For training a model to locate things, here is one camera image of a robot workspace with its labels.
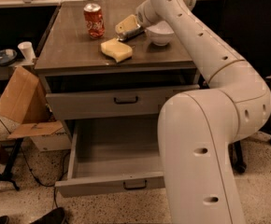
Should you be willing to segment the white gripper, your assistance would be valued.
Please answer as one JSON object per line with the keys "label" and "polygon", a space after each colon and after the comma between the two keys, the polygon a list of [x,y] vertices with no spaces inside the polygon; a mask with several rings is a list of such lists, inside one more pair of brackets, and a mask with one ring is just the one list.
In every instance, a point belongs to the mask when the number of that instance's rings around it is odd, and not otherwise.
{"label": "white gripper", "polygon": [[147,0],[136,8],[135,15],[129,15],[123,21],[120,21],[115,26],[115,32],[117,34],[122,34],[132,31],[138,27],[138,23],[140,26],[147,28],[158,23],[160,20],[161,18],[155,12],[151,1]]}

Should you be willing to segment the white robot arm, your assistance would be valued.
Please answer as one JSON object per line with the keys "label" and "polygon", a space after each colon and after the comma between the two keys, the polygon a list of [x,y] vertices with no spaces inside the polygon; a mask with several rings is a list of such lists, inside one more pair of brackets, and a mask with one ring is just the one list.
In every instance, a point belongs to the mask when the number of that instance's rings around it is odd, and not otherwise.
{"label": "white robot arm", "polygon": [[136,15],[166,21],[205,79],[163,105],[158,144],[173,224],[246,224],[228,147],[259,131],[271,91],[254,68],[192,13],[195,0],[147,0]]}

